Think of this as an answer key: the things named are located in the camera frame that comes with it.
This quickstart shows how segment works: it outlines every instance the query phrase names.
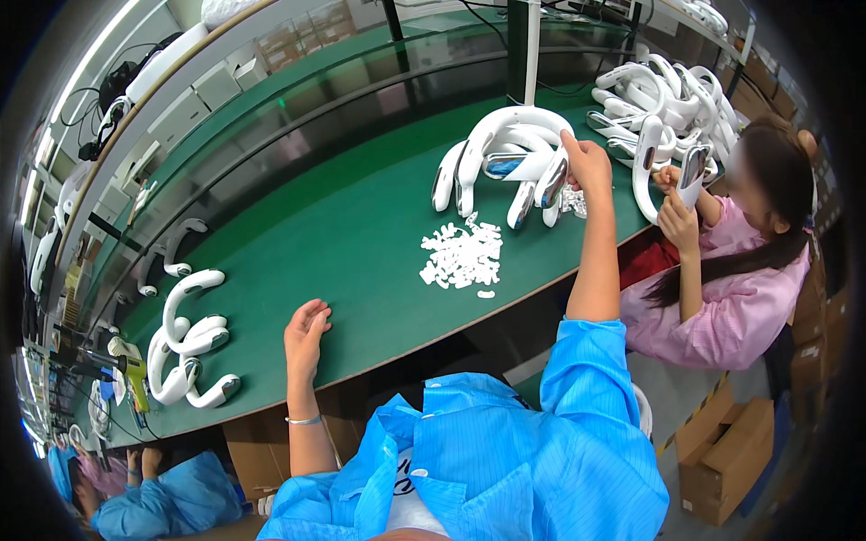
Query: woman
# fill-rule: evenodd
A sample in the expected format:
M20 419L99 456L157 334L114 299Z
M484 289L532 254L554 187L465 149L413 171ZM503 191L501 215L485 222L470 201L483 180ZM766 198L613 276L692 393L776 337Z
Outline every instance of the woman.
M667 195L658 225L680 266L622 291L626 343L672 364L744 370L791 316L809 270L809 156L790 124L768 116L732 149L730 197L701 190L689 212L675 191L679 175L669 166L654 179Z
M427 380L421 410L395 395L338 471L313 379L327 303L286 328L289 461L259 539L651 539L668 491L625 366L611 163L562 132L588 209L580 272L540 384L542 411L487 374Z

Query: white box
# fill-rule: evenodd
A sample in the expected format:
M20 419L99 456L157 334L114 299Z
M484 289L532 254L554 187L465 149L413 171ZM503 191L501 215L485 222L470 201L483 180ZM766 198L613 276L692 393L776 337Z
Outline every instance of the white box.
M129 196L115 188L112 184L106 186L106 190L102 192L102 197L100 197L100 203L107 206L115 215L120 214L123 208L126 207L126 204L129 203L129 200Z
M216 111L226 101L241 93L241 88L232 77L226 61L220 61L209 69L198 81L192 83L192 87L211 111Z
M94 214L98 217L102 218L106 222L114 225L114 220L117 220L117 214L113 210L109 209L106 205L102 203L96 203L94 207Z
M88 235L92 236L94 239L96 239L99 242L104 242L106 240L106 237L108 236L108 233L106 233L102 229L99 229L98 227L93 225L91 222L85 222L84 232L87 233Z
M237 80L237 84L241 86L241 89L244 92L250 90L250 88L267 78L268 72L265 71L264 65L257 58L254 58L235 70L235 79Z
M201 98L189 87L154 120L147 131L169 152L209 113Z

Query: power cable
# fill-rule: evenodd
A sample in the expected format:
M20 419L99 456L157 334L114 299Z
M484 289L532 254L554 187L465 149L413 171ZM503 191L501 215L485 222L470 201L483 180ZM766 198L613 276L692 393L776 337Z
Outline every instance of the power cable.
M93 398L91 398L90 395L89 395L88 393L86 393L86 392L84 392L83 390L81 390L81 387L79 387L79 386L76 385L75 383L72 383L72 379L67 378L67 383L69 383L70 385L72 385L73 387L75 387L75 389L76 389L78 392L80 392L82 395L84 395L84 397L85 397L87 400L89 400L91 403L95 404L97 408L99 408L103 413L105 413L105 414L108 416L108 420L114 423L114 426L116 426L117 428L120 428L121 430L123 430L124 432L126 432L126 433L131 437L131 438L133 438L133 439L134 439L135 441L137 441L138 443L147 443L147 441L144 441L144 440L142 440L141 438L137 438L137 437L135 437L134 435L132 435L132 432L130 432L129 430L123 428L123 427L120 425L120 423L118 423L117 421L115 421L114 418L111 417L111 414L108 413L106 410L104 410L104 409L102 408L102 406L101 406L98 402L96 402Z

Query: white cloth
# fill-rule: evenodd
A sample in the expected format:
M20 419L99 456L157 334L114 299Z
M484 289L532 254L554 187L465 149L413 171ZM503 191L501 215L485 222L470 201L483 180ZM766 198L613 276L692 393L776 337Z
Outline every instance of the white cloth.
M447 536L442 523L436 520L430 509L418 496L409 474L418 475L411 467L412 448L405 449L397 458L397 478L394 480L394 496L391 500L391 512L388 513L388 525L385 531L398 528L418 528L433 531Z

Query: wall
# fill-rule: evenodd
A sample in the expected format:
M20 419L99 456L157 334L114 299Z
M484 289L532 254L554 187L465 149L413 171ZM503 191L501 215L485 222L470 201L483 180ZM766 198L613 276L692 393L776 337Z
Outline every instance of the wall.
M358 32L385 23L385 8L381 2L362 3L362 0L346 0L346 4L352 12L352 19Z

